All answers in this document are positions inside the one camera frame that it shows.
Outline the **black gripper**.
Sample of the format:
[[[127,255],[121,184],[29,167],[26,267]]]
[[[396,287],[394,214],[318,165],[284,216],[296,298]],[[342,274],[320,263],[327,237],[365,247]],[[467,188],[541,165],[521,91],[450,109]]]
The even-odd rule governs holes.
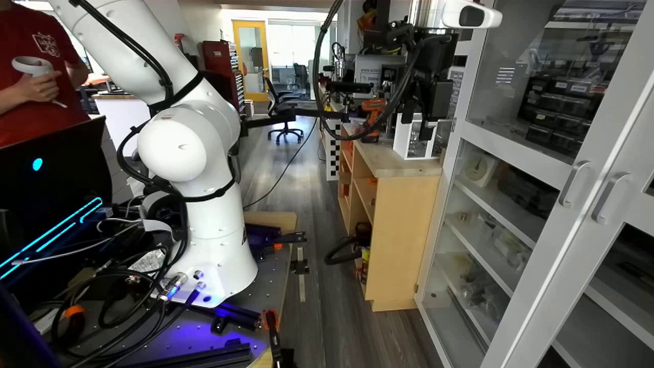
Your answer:
[[[450,118],[454,82],[450,68],[458,37],[421,33],[410,52],[409,84],[396,109],[392,150],[409,161],[433,160],[439,153],[439,123]]]

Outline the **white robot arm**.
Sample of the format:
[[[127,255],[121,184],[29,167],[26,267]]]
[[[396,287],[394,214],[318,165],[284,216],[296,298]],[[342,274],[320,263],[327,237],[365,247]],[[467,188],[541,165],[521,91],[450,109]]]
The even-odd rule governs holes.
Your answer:
[[[112,82],[150,119],[136,134],[146,174],[182,197],[188,247],[164,276],[166,297],[214,310],[258,278],[229,150],[240,122],[174,45],[143,0],[47,0]]]

